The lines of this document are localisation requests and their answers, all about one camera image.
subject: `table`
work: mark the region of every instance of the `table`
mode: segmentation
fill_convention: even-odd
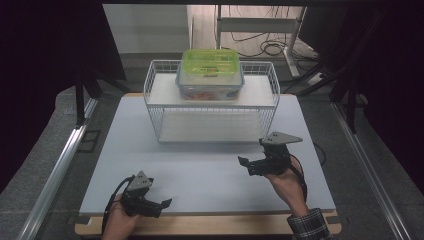
[[[327,217],[337,216],[295,96],[281,96],[271,130],[303,138],[288,148],[307,173],[308,205],[321,208]],[[155,178],[146,198],[173,202],[159,219],[145,218],[135,234],[290,234],[288,206],[265,178],[248,175],[238,155],[263,158],[259,144],[158,143],[143,97],[128,94],[121,99],[81,205],[80,214],[92,222],[77,224],[75,230],[80,235],[100,233],[100,215],[110,194],[124,178],[143,170]],[[340,232],[341,225],[331,224],[330,229]]]

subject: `clear plastic container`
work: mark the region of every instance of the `clear plastic container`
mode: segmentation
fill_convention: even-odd
[[[231,101],[244,85],[237,52],[196,50],[184,53],[176,78],[181,98],[194,101]]]

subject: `gray floor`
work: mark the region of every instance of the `gray floor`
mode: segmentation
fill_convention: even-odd
[[[152,59],[180,59],[179,54],[123,55],[127,82],[134,92],[142,90]],[[283,61],[275,61],[278,78],[290,79]],[[123,93],[99,81],[104,91],[89,125],[87,136],[99,134],[95,146],[81,143],[46,215],[36,239],[79,239],[74,224],[108,127]],[[292,88],[307,86],[306,82]],[[312,139],[325,151],[323,171],[342,221],[339,239],[396,239],[359,165],[336,114],[328,101],[331,85],[299,98]],[[37,200],[56,160],[74,128],[74,90],[58,95],[56,111],[24,165],[0,195],[0,239],[16,239]],[[424,197],[382,143],[362,109],[356,112],[357,136],[361,140],[386,191],[396,204],[411,239],[424,239]],[[321,159],[323,152],[317,148]]]

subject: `white table surface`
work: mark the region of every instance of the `white table surface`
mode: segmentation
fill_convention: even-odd
[[[308,185],[308,205],[334,210],[297,98],[282,95],[271,125],[303,138],[288,145],[302,163]],[[163,215],[222,215],[289,212],[267,179],[249,176],[237,156],[263,159],[257,144],[158,143],[143,97],[121,99],[81,205],[80,214],[101,215],[118,184],[143,170],[154,183],[146,198],[172,198]]]

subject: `wall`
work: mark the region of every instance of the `wall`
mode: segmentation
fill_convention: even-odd
[[[190,48],[185,5],[103,4],[119,53],[183,52]]]

